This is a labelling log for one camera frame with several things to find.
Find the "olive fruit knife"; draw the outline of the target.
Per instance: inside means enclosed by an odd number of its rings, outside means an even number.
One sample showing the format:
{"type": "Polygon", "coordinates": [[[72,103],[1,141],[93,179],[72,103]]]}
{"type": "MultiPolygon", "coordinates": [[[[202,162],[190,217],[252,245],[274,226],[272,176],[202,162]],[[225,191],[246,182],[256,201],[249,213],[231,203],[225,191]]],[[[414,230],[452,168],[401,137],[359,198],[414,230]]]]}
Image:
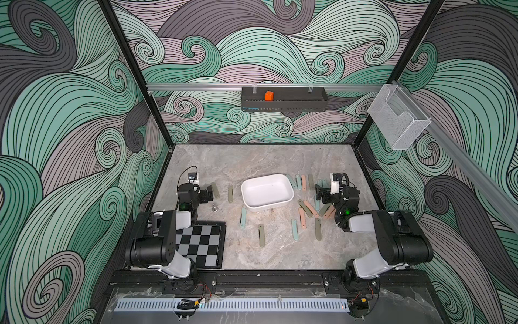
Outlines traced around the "olive fruit knife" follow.
{"type": "Polygon", "coordinates": [[[327,212],[327,210],[329,209],[329,207],[331,206],[331,204],[324,204],[323,206],[321,206],[318,214],[319,216],[323,217],[324,214],[327,212]]]}

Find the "pink fruit knife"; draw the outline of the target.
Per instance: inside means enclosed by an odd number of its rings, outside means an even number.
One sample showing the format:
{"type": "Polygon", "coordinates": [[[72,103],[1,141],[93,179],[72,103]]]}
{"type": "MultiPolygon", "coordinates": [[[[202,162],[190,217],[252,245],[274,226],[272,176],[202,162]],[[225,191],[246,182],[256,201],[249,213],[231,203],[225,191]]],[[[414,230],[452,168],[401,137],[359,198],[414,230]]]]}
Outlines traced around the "pink fruit knife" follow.
{"type": "Polygon", "coordinates": [[[309,217],[315,217],[315,218],[320,217],[320,215],[317,212],[317,210],[315,209],[315,207],[309,201],[305,200],[305,201],[303,201],[303,204],[306,207],[306,209],[308,210],[307,214],[309,217]]]}

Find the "white storage box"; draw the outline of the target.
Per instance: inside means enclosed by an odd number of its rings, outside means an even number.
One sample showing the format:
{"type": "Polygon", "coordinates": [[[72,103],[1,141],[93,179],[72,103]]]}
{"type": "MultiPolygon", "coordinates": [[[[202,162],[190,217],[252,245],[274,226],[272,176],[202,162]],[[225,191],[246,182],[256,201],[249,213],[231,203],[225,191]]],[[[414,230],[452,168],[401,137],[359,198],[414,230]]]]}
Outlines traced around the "white storage box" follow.
{"type": "Polygon", "coordinates": [[[284,174],[250,178],[241,184],[241,195],[246,209],[259,212],[283,207],[294,199],[294,189],[284,174]]]}

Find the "olive knife box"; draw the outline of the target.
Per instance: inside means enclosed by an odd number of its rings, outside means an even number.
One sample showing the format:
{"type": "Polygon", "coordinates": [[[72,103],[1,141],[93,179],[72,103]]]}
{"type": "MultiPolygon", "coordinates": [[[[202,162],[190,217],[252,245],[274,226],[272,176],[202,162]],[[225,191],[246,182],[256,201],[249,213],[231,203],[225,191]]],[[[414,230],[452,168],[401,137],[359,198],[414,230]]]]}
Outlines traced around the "olive knife box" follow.
{"type": "Polygon", "coordinates": [[[259,242],[260,242],[260,247],[265,247],[266,245],[266,236],[265,236],[265,231],[264,231],[264,224],[260,224],[258,226],[258,237],[259,237],[259,242]]]}

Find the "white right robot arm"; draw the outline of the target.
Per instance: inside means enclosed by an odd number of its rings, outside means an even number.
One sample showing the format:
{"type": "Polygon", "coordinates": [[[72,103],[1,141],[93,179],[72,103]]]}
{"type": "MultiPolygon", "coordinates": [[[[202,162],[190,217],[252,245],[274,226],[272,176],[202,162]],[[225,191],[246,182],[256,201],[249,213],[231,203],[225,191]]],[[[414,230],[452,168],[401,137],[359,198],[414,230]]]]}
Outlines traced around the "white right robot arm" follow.
{"type": "Polygon", "coordinates": [[[358,209],[360,191],[350,184],[333,182],[329,188],[315,185],[316,198],[335,210],[336,226],[344,232],[374,234],[376,248],[347,262],[342,281],[376,279],[393,270],[429,263],[433,248],[415,217],[408,211],[358,209]]]}

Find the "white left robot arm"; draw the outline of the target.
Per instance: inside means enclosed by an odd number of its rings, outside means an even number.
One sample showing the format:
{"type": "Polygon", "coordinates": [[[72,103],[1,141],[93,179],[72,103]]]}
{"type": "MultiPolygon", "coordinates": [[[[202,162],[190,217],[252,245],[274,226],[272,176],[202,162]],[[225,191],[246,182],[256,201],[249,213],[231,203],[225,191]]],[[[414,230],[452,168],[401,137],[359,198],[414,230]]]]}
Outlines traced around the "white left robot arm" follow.
{"type": "Polygon", "coordinates": [[[175,248],[178,230],[191,228],[198,217],[198,207],[214,200],[212,186],[197,184],[178,187],[178,206],[173,210],[139,213],[128,245],[125,261],[129,267],[155,270],[169,279],[195,279],[194,261],[175,248]]]}

